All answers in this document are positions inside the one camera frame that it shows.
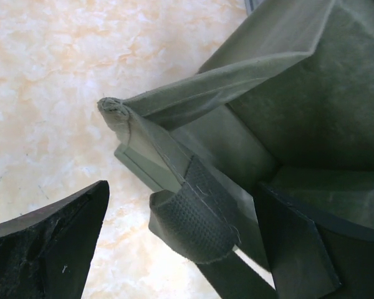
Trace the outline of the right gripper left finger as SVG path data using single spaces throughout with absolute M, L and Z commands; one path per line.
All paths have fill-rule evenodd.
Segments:
M 81 298 L 109 195 L 97 181 L 0 223 L 0 298 Z

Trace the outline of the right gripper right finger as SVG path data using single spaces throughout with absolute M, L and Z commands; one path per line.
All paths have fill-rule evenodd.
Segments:
M 257 219 L 279 298 L 374 298 L 374 229 L 263 183 Z

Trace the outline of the olive green canvas bag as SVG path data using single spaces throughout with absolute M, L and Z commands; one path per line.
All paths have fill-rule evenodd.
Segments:
M 150 230 L 221 298 L 279 298 L 260 183 L 374 229 L 374 1 L 264 1 L 196 75 L 97 106 Z

